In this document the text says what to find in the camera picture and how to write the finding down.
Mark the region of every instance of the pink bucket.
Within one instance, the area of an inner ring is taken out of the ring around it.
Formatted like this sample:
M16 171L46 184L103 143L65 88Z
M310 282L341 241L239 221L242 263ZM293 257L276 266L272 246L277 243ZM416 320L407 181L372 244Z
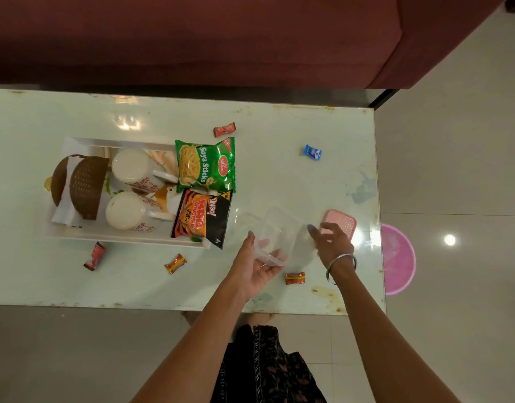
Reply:
M387 296L397 294L412 281L416 272L416 254L408 237L388 224L381 225L384 289Z

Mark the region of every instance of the brown basket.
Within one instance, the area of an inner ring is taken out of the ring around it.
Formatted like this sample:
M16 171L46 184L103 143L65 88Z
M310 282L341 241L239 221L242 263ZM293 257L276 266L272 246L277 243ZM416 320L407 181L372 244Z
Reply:
M108 158L87 157L74 169L69 183L71 202L86 220L96 220Z
M79 154L70 155L60 161L60 163L54 169L51 182L51 195L52 200L56 206L60 204L61 196L64 192L65 182L67 180L67 162L69 161L69 157L86 158L84 155Z

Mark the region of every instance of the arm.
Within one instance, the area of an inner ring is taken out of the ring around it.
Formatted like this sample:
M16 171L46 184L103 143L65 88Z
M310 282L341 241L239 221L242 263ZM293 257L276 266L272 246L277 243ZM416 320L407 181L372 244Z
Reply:
M132 403L211 400L229 337L246 302L282 267L254 260L254 234L248 232L227 277L185 336L133 398Z
M332 233L321 234L311 225L308 230L315 240L321 261L328 267L335 257L352 253L354 248L338 225L322 223L321 226L332 230ZM458 403L451 390L382 312L355 273L352 260L349 257L337 260L330 274L343 296L376 402Z

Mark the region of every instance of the ceramic mug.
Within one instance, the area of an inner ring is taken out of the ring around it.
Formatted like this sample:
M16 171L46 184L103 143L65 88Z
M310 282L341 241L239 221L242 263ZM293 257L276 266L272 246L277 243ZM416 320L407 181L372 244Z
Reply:
M134 192L121 192L106 206L106 221L116 229L150 232L162 220L173 221L174 215L162 211L160 204Z
M112 160L112 173L121 182L151 193L164 186L162 179L178 182L175 175L167 173L158 162L139 148L120 151Z

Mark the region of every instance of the patterned skirt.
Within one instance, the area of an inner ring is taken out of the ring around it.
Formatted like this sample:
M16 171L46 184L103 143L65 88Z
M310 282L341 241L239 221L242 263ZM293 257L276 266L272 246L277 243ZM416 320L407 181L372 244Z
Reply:
M298 352L285 353L278 330L249 325L237 330L227 346L212 403L326 403Z

